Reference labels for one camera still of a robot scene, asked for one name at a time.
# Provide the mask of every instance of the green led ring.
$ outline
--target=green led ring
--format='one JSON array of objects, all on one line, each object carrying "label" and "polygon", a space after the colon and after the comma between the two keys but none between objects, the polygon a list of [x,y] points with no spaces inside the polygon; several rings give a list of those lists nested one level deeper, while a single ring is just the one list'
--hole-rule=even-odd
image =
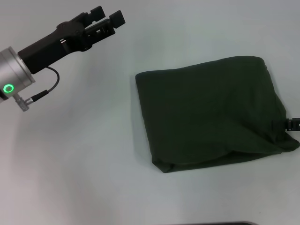
[{"label": "green led ring", "polygon": [[5,93],[10,93],[10,92],[12,92],[14,89],[15,89],[15,87],[14,87],[12,84],[7,84],[7,85],[4,86],[3,91],[4,91]]}]

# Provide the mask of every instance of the cloth fold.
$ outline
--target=cloth fold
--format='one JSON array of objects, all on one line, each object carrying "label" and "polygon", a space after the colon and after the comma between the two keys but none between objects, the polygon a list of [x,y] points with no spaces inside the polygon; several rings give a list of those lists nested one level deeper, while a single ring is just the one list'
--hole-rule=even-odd
[{"label": "cloth fold", "polygon": [[136,75],[152,162],[174,172],[293,151],[264,61],[232,57]]}]

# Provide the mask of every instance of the cable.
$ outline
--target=cable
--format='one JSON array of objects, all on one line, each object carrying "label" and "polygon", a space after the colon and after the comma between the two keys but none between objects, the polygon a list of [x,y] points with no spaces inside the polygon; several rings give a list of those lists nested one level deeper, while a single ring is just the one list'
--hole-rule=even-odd
[{"label": "cable", "polygon": [[37,95],[34,95],[34,96],[32,96],[31,98],[27,99],[26,102],[28,102],[28,104],[30,104],[30,103],[32,103],[32,102],[36,102],[36,101],[38,101],[39,99],[41,99],[42,97],[44,97],[45,95],[49,94],[51,91],[54,90],[54,88],[56,88],[56,86],[57,86],[58,83],[60,82],[60,74],[59,74],[55,69],[53,69],[52,67],[46,67],[46,68],[49,69],[49,70],[52,70],[53,72],[56,73],[56,75],[57,75],[57,80],[56,80],[55,84],[53,85],[53,87],[51,87],[49,90],[44,90],[44,91],[38,93]]},{"label": "cable", "polygon": [[51,91],[53,91],[54,88],[56,88],[56,86],[58,85],[58,83],[60,82],[60,74],[55,70],[53,69],[52,67],[46,67],[47,69],[49,70],[52,70],[53,72],[56,73],[57,75],[57,81],[56,83],[53,85],[53,87],[51,87],[49,90],[48,90],[48,93],[50,93]]}]

